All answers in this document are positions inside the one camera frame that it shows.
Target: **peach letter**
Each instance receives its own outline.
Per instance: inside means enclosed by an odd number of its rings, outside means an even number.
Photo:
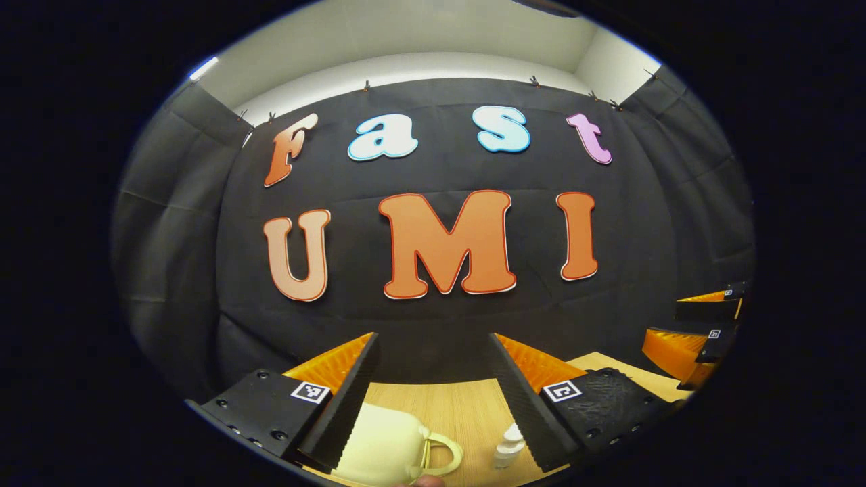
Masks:
[[[312,210],[298,217],[298,226],[307,237],[307,279],[292,276],[288,266],[286,236],[292,230],[292,220],[274,218],[265,223],[268,240],[268,263],[276,288],[286,297],[297,301],[315,301],[325,294],[327,287],[327,261],[325,259],[325,225],[331,221],[328,210]]]
[[[590,220],[595,200],[582,192],[564,192],[556,197],[556,205],[565,212],[565,233],[568,236],[568,257],[559,274],[566,281],[592,276],[598,271],[598,262],[592,258]]]
[[[319,115],[309,114],[291,127],[276,134],[274,137],[274,156],[271,157],[271,169],[268,176],[265,176],[266,188],[279,183],[292,171],[292,165],[289,162],[298,157],[304,146],[305,132],[302,129],[309,130],[315,127],[317,123],[319,123]]]
[[[473,192],[463,203],[454,228],[447,231],[420,194],[383,199],[379,213],[391,220],[393,266],[385,295],[391,299],[411,299],[427,294],[427,283],[418,279],[416,256],[443,294],[454,288],[466,256],[469,256],[469,275],[462,281],[464,291],[475,295],[512,289],[517,276],[508,270],[505,212],[509,207],[511,197],[504,192]]]

